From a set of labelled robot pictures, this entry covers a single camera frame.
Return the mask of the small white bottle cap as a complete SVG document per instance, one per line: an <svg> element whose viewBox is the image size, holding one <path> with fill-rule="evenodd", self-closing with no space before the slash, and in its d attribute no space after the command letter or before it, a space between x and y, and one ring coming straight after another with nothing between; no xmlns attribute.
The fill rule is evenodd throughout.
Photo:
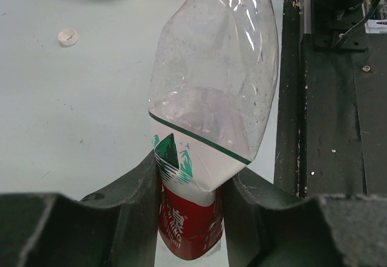
<svg viewBox="0 0 387 267"><path fill-rule="evenodd" d="M74 28L66 28L57 35L57 39L63 46L70 47L78 42L79 35Z"/></svg>

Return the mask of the clear red label water bottle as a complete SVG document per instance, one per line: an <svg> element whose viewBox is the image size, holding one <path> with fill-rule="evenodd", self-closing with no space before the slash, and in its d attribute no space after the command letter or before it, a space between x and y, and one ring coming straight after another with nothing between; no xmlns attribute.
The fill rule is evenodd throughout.
<svg viewBox="0 0 387 267"><path fill-rule="evenodd" d="M223 234L221 187L257 156L278 58L272 0L186 0L161 31L148 100L158 229L183 260Z"/></svg>

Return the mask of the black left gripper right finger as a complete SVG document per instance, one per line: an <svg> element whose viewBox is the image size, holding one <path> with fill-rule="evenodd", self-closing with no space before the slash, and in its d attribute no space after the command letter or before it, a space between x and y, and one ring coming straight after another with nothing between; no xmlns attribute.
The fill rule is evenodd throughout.
<svg viewBox="0 0 387 267"><path fill-rule="evenodd" d="M385 266L386 196L291 195L250 169L222 186L230 266Z"/></svg>

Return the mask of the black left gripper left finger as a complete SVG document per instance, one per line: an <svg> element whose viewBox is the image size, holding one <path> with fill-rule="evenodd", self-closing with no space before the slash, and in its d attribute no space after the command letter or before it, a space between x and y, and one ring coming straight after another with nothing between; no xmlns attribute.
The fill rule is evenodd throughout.
<svg viewBox="0 0 387 267"><path fill-rule="evenodd" d="M1 196L2 266L153 266L160 176L153 153L76 201L58 193Z"/></svg>

